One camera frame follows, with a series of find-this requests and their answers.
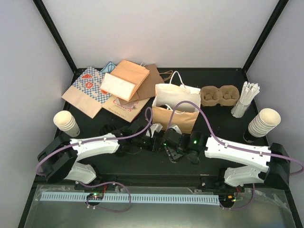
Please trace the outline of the orange kraft paper bag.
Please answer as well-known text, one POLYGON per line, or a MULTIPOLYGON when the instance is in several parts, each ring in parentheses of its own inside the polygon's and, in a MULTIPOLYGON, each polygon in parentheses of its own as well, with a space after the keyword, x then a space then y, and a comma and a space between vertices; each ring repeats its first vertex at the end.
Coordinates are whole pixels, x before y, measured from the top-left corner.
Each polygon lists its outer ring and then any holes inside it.
POLYGON ((199 88, 187 86, 180 79, 180 85, 175 85, 170 79, 168 84, 155 85, 155 99, 152 103, 152 121, 160 123, 163 130, 171 125, 178 125, 182 133, 190 134, 198 118, 201 105, 199 88), (168 104, 173 110, 159 108, 168 104))

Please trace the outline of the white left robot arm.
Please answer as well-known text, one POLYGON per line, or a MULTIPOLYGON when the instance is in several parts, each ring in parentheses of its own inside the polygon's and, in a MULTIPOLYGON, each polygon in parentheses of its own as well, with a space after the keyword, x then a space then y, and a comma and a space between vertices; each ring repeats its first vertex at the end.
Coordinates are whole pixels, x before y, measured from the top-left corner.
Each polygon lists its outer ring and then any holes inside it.
POLYGON ((157 134, 162 125, 154 123, 145 127, 144 123, 144 120, 137 120, 130 126, 86 139, 60 135, 38 155, 37 173, 45 177, 47 183, 80 181, 96 190, 102 184, 101 176, 94 165, 82 164, 81 161, 102 154, 123 156, 136 149, 156 150, 157 134))

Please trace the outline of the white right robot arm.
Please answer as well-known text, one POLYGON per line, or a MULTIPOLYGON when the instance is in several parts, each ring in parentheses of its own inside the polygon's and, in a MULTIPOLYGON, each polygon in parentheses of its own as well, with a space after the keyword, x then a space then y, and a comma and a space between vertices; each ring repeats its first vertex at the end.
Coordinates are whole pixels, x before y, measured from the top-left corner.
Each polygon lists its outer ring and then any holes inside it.
POLYGON ((176 127, 168 129, 161 138, 160 150, 165 151, 171 162, 186 157, 192 164, 199 164, 199 155, 241 164, 241 167, 224 169, 216 179, 220 191, 242 184, 264 183, 286 190, 289 188, 290 161, 284 147, 278 143, 252 146, 204 136, 201 132, 182 134, 176 127))

